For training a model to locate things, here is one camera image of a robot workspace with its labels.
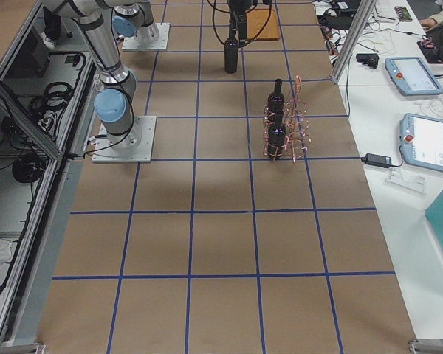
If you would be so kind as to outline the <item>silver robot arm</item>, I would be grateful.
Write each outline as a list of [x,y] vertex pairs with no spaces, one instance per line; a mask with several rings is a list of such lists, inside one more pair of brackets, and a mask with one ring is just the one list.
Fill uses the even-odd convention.
[[117,35],[141,44],[160,39],[149,1],[48,1],[61,18],[74,21],[100,70],[103,89],[94,110],[106,129],[107,149],[130,150],[140,144],[142,131],[132,103],[136,77],[126,67],[116,44]]
[[149,44],[159,38],[150,1],[116,6],[111,22],[118,35],[133,38],[141,44]]

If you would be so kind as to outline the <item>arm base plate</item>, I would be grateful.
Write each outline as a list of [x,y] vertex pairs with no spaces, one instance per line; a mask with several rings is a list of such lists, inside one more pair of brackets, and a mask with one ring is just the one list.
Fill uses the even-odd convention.
[[169,23],[153,23],[147,27],[140,27],[135,36],[125,38],[122,49],[124,52],[165,51],[169,31]]
[[105,135],[98,139],[95,152],[92,154],[94,163],[150,163],[156,130],[156,116],[137,116],[130,134],[120,143],[121,138],[108,135],[103,124],[99,134]]

